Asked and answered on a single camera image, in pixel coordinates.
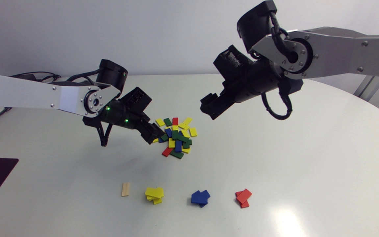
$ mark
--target wooden block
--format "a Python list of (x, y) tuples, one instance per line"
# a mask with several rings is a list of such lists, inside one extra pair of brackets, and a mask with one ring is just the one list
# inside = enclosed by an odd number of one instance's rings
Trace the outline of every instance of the wooden block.
[(159, 127), (164, 126), (163, 119), (158, 118), (158, 119), (156, 120), (156, 123), (158, 123)]
[(130, 195), (130, 182), (122, 184), (121, 197), (126, 197)]
[(188, 130), (181, 130), (182, 132), (182, 135), (186, 138), (189, 138), (190, 137), (190, 134), (188, 133)]
[(172, 138), (169, 138), (169, 145), (167, 147), (175, 148), (175, 140), (173, 140)]
[(197, 137), (198, 136), (197, 130), (194, 127), (189, 129), (189, 133), (191, 134), (191, 137)]
[(182, 128), (182, 129), (185, 129), (187, 130), (188, 128), (190, 128), (188, 125), (186, 125), (185, 123), (180, 123), (178, 124), (178, 127)]
[(192, 118), (186, 118), (183, 123), (185, 123), (186, 125), (189, 125), (192, 121)]

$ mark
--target black cable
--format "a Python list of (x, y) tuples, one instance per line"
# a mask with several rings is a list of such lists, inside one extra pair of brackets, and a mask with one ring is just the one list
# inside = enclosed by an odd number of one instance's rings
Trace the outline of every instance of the black cable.
[(282, 99), (283, 103), (286, 105), (286, 108), (288, 109), (286, 112), (286, 115), (279, 115), (279, 114), (276, 114), (275, 112), (273, 112), (273, 110), (270, 108), (270, 105), (268, 104), (266, 93), (261, 94), (261, 99), (263, 100), (263, 104), (266, 107), (267, 111), (269, 111), (271, 116), (273, 116), (274, 118), (276, 118), (278, 120), (285, 120), (292, 113), (292, 102), (289, 99), (288, 95), (280, 95), (280, 98)]

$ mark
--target yellow block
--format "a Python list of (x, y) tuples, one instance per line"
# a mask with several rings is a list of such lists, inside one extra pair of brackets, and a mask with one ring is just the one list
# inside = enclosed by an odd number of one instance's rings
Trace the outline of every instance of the yellow block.
[(188, 125), (186, 125), (185, 123), (180, 123), (178, 124), (178, 127), (182, 128), (182, 129), (185, 129), (187, 130), (188, 128), (190, 128)]
[(169, 138), (169, 145), (167, 147), (175, 148), (175, 140), (172, 140), (172, 138)]
[(186, 125), (189, 125), (192, 121), (192, 118), (186, 118), (183, 123), (186, 124)]
[(181, 130), (181, 132), (184, 137), (189, 138), (190, 134), (188, 133), (188, 130)]
[(187, 149), (182, 149), (182, 152), (184, 152), (184, 153), (189, 153), (191, 151), (191, 148), (187, 148)]
[(160, 204), (162, 203), (162, 198), (155, 198), (153, 199), (153, 204), (156, 205), (156, 204)]
[(197, 137), (198, 136), (197, 130), (194, 127), (189, 129), (189, 133), (191, 133), (191, 137)]
[(156, 123), (158, 123), (159, 126), (164, 126), (164, 121), (163, 121), (163, 119), (158, 118), (158, 119), (156, 120)]

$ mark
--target white table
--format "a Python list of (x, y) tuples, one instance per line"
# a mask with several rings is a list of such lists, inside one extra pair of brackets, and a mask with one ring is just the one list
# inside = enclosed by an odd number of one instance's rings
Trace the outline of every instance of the white table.
[[(212, 121), (199, 100), (222, 80), (128, 77), (125, 92), (139, 86), (152, 97), (152, 120), (194, 118), (199, 136), (182, 160), (120, 127), (101, 147), (94, 128), (61, 111), (1, 117), (0, 157), (20, 161), (0, 188), (0, 237), (379, 236), (379, 109), (305, 80), (288, 120), (257, 97)], [(268, 97), (283, 114), (277, 92)], [(153, 205), (144, 191), (156, 186), (165, 197)], [(235, 192), (245, 188), (253, 195), (241, 209)], [(204, 189), (209, 204), (191, 204)]]

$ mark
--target colored block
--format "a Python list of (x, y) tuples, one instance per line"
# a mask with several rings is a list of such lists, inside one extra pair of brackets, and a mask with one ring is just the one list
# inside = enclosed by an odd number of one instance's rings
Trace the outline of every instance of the colored block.
[(155, 198), (153, 199), (153, 204), (156, 205), (156, 204), (160, 204), (162, 203), (162, 198)]
[(174, 150), (171, 151), (170, 154), (173, 155), (176, 158), (179, 158), (179, 159), (182, 159), (182, 157), (184, 156), (184, 153), (182, 153), (182, 152), (175, 152)]
[(185, 129), (187, 130), (188, 128), (190, 128), (188, 125), (186, 125), (185, 123), (180, 123), (178, 124), (178, 127), (182, 128), (182, 129)]
[(169, 138), (169, 145), (167, 147), (175, 148), (175, 140), (173, 140), (172, 138)]
[(188, 130), (181, 130), (182, 135), (186, 138), (189, 138), (190, 134), (188, 133)]
[(186, 125), (189, 125), (192, 121), (192, 118), (186, 118), (183, 123), (186, 124)]
[(178, 118), (172, 118), (172, 125), (178, 125)]
[(169, 156), (170, 152), (173, 150), (173, 148), (166, 147), (166, 149), (162, 152), (162, 155)]
[(239, 201), (239, 203), (244, 203), (249, 197), (251, 197), (252, 193), (248, 191), (248, 189), (244, 189), (237, 197), (236, 200)]
[(163, 134), (163, 136), (161, 136), (161, 138), (163, 141), (167, 141), (169, 139), (169, 137), (166, 134)]
[(197, 130), (194, 127), (189, 129), (189, 133), (191, 134), (191, 137), (197, 137), (198, 136)]
[(160, 127), (161, 127), (161, 126), (164, 126), (163, 119), (158, 118), (158, 119), (156, 120), (156, 123), (158, 123)]
[(172, 137), (172, 129), (167, 128), (167, 129), (164, 130), (164, 132), (166, 132), (166, 135), (168, 137), (170, 137), (170, 138)]
[(189, 154), (191, 151), (191, 148), (182, 148), (182, 152)]
[(182, 152), (182, 141), (178, 140), (175, 142), (175, 152)]
[(166, 124), (166, 126), (172, 126), (172, 122), (170, 121), (169, 118), (164, 119), (164, 124)]
[(176, 130), (172, 130), (172, 139), (176, 140), (179, 137), (179, 132)]

